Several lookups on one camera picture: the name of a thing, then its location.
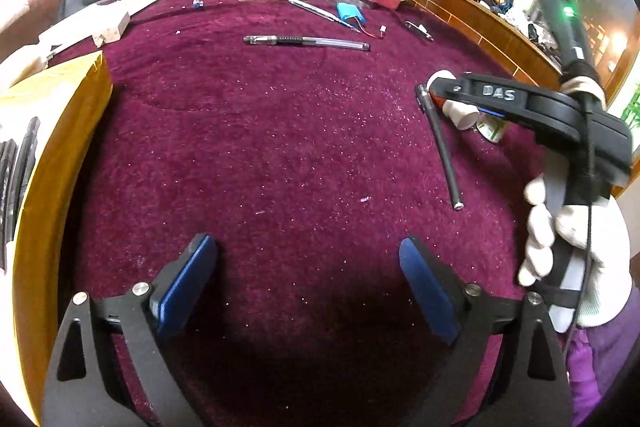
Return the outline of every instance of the black cable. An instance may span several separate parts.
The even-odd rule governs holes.
[[[580,314],[580,308],[582,307],[582,302],[584,301],[584,297],[587,293],[587,289],[589,286],[589,279],[591,278],[591,268],[593,264],[593,258],[591,257],[591,219],[592,219],[592,211],[593,211],[593,198],[594,198],[594,179],[595,179],[595,147],[593,143],[593,129],[592,129],[592,116],[593,116],[593,100],[591,96],[585,94],[583,100],[583,110],[584,110],[584,123],[586,126],[587,133],[587,174],[588,174],[588,193],[589,193],[589,204],[588,204],[588,217],[587,217],[587,246],[586,246],[586,257],[584,260],[584,275],[582,277],[582,284],[580,285],[580,295],[578,295],[578,303],[575,307],[574,316],[571,319],[571,325],[569,325],[566,342],[564,344],[564,348],[562,349],[562,356],[566,361],[566,356],[569,352],[569,347],[571,341],[574,338],[575,330],[577,329],[578,316]]]
[[[451,155],[449,154],[449,148],[447,142],[442,134],[440,128],[440,120],[436,108],[431,100],[431,95],[424,84],[418,84],[415,86],[415,98],[418,101],[420,110],[426,115],[431,125],[431,131],[433,137],[436,140],[436,146],[440,159],[442,160],[442,168],[444,169],[444,177],[447,180],[447,186],[449,187],[449,196],[451,199],[451,206],[454,210],[462,210],[465,204],[462,201],[462,194],[460,194],[460,188],[458,187],[458,177],[453,169],[453,163],[451,162]]]

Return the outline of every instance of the wooden shelf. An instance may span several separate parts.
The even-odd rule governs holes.
[[[472,0],[412,0],[475,42],[509,74],[558,90],[560,71],[516,28]]]

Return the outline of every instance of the red wire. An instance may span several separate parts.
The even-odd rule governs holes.
[[[376,35],[372,35],[370,34],[368,31],[366,31],[366,29],[364,29],[362,27],[362,24],[360,24],[360,19],[358,19],[357,17],[349,17],[349,19],[355,19],[356,22],[358,23],[358,26],[360,26],[361,31],[365,34],[368,35],[369,37],[373,37],[374,39],[383,39],[385,37],[383,32],[380,32],[380,36],[376,36]]]

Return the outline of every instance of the das logo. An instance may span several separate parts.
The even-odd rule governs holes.
[[[490,84],[482,86],[482,94],[492,98],[501,98],[507,102],[511,102],[511,100],[515,100],[516,98],[516,92],[514,89],[502,89],[501,87],[494,87]]]

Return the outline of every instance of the purple carpet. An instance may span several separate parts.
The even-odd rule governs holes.
[[[537,156],[524,130],[494,146],[443,120],[466,203],[454,212],[414,85],[440,69],[505,73],[412,9],[366,10],[369,31],[387,27],[375,41],[284,0],[192,1],[159,1],[105,46],[115,88],[68,216],[63,307],[72,291],[102,298],[152,280],[209,232],[218,272],[166,350],[206,416],[218,427],[397,425],[447,354],[413,302],[399,243],[417,235],[462,280],[520,296],[522,190]],[[365,39],[371,52],[249,46],[249,34]],[[94,50],[88,39],[56,61]]]

